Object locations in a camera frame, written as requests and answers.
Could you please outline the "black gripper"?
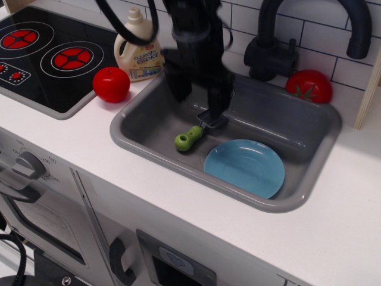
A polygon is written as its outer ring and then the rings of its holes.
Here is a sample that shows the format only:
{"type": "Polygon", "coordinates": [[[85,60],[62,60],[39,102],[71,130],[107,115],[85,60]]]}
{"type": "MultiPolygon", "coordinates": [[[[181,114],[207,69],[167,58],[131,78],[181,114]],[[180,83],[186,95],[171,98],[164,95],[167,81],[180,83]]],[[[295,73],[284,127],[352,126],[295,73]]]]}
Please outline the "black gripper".
{"type": "Polygon", "coordinates": [[[222,29],[208,29],[200,34],[173,31],[177,47],[162,50],[169,88],[178,102],[184,101],[196,83],[207,89],[211,119],[229,108],[235,77],[222,63],[222,29]]]}

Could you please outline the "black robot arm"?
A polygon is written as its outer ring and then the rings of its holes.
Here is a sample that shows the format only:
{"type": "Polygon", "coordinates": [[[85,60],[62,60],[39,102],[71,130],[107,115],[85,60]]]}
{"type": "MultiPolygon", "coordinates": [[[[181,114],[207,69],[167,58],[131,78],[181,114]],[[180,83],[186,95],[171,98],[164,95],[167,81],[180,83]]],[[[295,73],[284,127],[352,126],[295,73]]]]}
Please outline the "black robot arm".
{"type": "Polygon", "coordinates": [[[223,22],[220,1],[165,1],[176,49],[164,49],[164,71],[173,96],[186,99],[196,83],[207,89],[211,119],[230,105],[235,76],[222,63],[223,22]]]}

